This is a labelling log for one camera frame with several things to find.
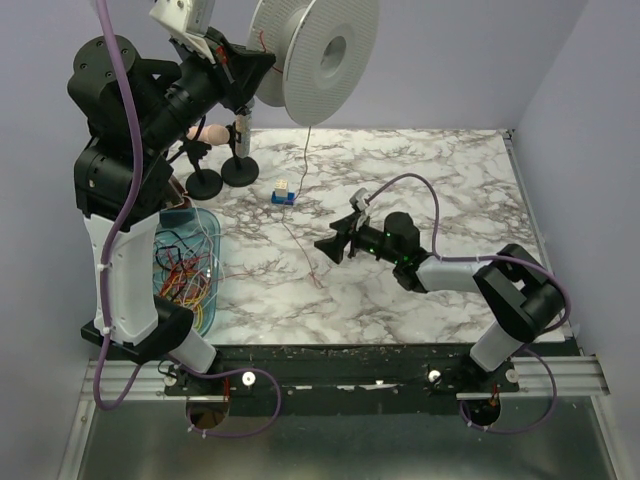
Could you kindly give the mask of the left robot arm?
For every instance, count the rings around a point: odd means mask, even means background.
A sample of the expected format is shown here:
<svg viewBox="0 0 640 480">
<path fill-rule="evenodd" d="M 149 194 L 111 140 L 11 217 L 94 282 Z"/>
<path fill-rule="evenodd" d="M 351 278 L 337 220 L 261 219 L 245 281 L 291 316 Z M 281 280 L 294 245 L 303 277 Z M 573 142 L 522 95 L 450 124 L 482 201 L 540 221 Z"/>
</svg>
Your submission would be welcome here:
<svg viewBox="0 0 640 480">
<path fill-rule="evenodd" d="M 67 91 L 90 142 L 74 165 L 75 198 L 90 236 L 97 306 L 82 337 L 136 364 L 169 356 L 207 372 L 216 350 L 192 312 L 153 292 L 156 229 L 173 174 L 166 154 L 213 107 L 240 112 L 275 64 L 270 52 L 209 29 L 205 50 L 180 61 L 145 59 L 109 33 L 84 44 Z"/>
</svg>

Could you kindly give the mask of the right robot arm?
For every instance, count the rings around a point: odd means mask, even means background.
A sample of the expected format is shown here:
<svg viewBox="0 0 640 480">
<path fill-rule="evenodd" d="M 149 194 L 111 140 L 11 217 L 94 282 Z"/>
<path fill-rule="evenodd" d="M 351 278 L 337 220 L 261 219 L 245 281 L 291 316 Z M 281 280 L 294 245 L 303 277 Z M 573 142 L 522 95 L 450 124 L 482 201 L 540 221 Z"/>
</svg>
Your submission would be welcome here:
<svg viewBox="0 0 640 480">
<path fill-rule="evenodd" d="M 469 358 L 485 373 L 497 370 L 568 309 L 557 281 L 518 244 L 493 256 L 439 258 L 421 246 L 420 231 L 404 212 L 387 215 L 381 230 L 363 213 L 336 220 L 329 228 L 334 235 L 315 241 L 314 247 L 336 264 L 362 251 L 392 264 L 394 278 L 407 291 L 481 295 L 495 320 L 470 348 Z"/>
</svg>

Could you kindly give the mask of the white perforated cable spool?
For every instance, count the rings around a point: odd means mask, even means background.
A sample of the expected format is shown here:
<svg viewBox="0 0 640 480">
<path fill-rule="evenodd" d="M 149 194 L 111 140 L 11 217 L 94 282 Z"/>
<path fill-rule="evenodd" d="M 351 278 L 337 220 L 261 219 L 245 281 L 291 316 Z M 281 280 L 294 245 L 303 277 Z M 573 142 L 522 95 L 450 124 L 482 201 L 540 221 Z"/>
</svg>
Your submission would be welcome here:
<svg viewBox="0 0 640 480">
<path fill-rule="evenodd" d="M 302 127 L 334 115 L 359 83 L 375 45 L 376 0 L 260 1 L 247 47 L 275 55 L 257 98 Z"/>
</svg>

